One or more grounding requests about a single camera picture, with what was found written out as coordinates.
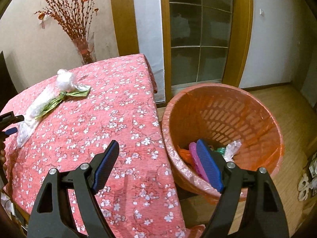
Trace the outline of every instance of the basket rim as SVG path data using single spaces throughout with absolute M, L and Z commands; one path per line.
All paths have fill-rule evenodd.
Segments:
M 201 88 L 201 87 L 223 87 L 223 88 L 238 91 L 238 92 L 254 99 L 259 105 L 261 105 L 268 112 L 268 114 L 270 115 L 270 118 L 273 120 L 274 125 L 277 128 L 277 131 L 278 131 L 278 134 L 280 137 L 280 146 L 276 149 L 276 150 L 279 150 L 279 159 L 278 159 L 278 162 L 277 162 L 274 170 L 272 171 L 272 173 L 270 173 L 271 177 L 275 176 L 278 173 L 279 167 L 282 163 L 285 148 L 284 148 L 284 141 L 283 141 L 283 136 L 282 136 L 280 126 L 278 125 L 275 117 L 272 115 L 272 113 L 269 111 L 269 109 L 264 104 L 262 104 L 262 102 L 259 101 L 255 96 L 253 96 L 252 94 L 250 94 L 247 91 L 244 91 L 243 89 L 240 89 L 240 88 L 237 88 L 234 86 L 230 86 L 230 85 L 226 85 L 226 84 L 222 84 L 222 83 L 202 83 L 202 84 L 197 84 L 197 85 L 194 85 L 191 87 L 187 87 L 187 88 L 181 90 L 178 94 L 176 94 L 170 100 L 170 102 L 167 104 L 166 109 L 165 109 L 164 114 L 163 114 L 163 117 L 162 117 L 162 134 L 163 134 L 165 148 L 166 148 L 167 154 L 170 158 L 170 161 L 172 162 L 173 166 L 179 171 L 179 173 L 182 175 L 182 177 L 185 178 L 192 185 L 194 185 L 196 188 L 198 188 L 202 192 L 201 195 L 213 195 L 217 198 L 220 198 L 221 194 L 219 192 L 217 192 L 216 189 L 214 189 L 204 179 L 200 178 L 194 171 L 192 171 L 183 162 L 183 160 L 181 159 L 181 157 L 179 156 L 179 154 L 177 152 L 177 149 L 173 146 L 172 138 L 171 138 L 170 133 L 169 133 L 170 115 L 171 115 L 171 112 L 174 108 L 173 107 L 174 103 L 176 101 L 178 101 L 179 99 L 181 99 L 184 95 L 186 95 L 190 91 L 192 91 L 194 89 Z M 245 199 L 246 193 L 243 194 L 242 196 L 240 196 L 240 198 Z

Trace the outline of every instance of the table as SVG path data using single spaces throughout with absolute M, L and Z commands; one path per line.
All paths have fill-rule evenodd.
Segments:
M 6 140 L 6 191 L 29 214 L 51 168 L 76 169 L 117 140 L 120 154 L 106 186 L 97 195 L 117 237 L 196 237 L 203 227 L 185 229 L 153 99 L 149 64 L 129 55 L 71 70 L 91 85 L 87 98 L 64 101 L 39 124 L 21 148 L 16 135 Z M 56 76 L 11 99 L 2 113 L 25 113 Z M 85 232 L 73 191 L 69 193 L 76 227 Z

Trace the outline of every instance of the vase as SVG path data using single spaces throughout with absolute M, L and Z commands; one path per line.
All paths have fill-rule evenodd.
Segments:
M 77 48 L 77 52 L 81 57 L 81 62 L 83 65 L 96 61 L 94 33 L 88 40 L 86 39 L 86 37 L 80 37 L 77 39 L 73 39 L 72 41 Z

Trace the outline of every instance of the blue gripper pad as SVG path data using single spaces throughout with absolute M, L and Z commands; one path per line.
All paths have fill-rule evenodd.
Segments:
M 222 178 L 221 178 L 222 174 L 221 174 L 216 162 L 214 161 L 214 159 L 210 155 L 210 148 L 204 142 L 204 140 L 202 140 L 202 139 L 197 140 L 196 151 L 197 151 L 197 155 L 199 157 L 199 160 L 200 160 L 200 162 L 201 162 L 201 164 L 206 172 L 206 175 L 209 179 L 210 185 L 213 188 L 215 188 L 218 192 L 221 193 L 224 189 L 224 186 L 222 183 Z
M 4 133 L 8 136 L 10 136 L 11 134 L 17 133 L 18 129 L 16 127 L 13 127 L 11 129 L 6 130 Z
M 108 147 L 106 149 L 106 155 L 104 156 L 104 158 L 102 159 L 100 165 L 98 166 L 97 170 L 95 171 L 95 181 L 94 184 L 92 186 L 92 190 L 95 193 L 98 193 L 99 190 L 103 189 L 108 178 L 109 175 L 112 171 L 112 168 L 115 165 L 115 162 L 118 158 L 119 155 L 119 144 L 118 142 L 114 142 L 112 144 L 109 145 L 110 148 Z

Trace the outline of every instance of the orange plastic basket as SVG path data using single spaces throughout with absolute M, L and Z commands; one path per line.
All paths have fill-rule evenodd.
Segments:
M 203 138 L 225 147 L 240 139 L 235 163 L 252 171 L 265 167 L 271 176 L 278 173 L 284 155 L 281 130 L 270 111 L 248 92 L 224 84 L 199 84 L 179 92 L 166 107 L 162 131 L 175 182 L 210 203 L 217 203 L 220 193 L 188 168 L 177 146 L 188 149 L 190 142 Z M 246 194 L 242 190 L 241 201 Z

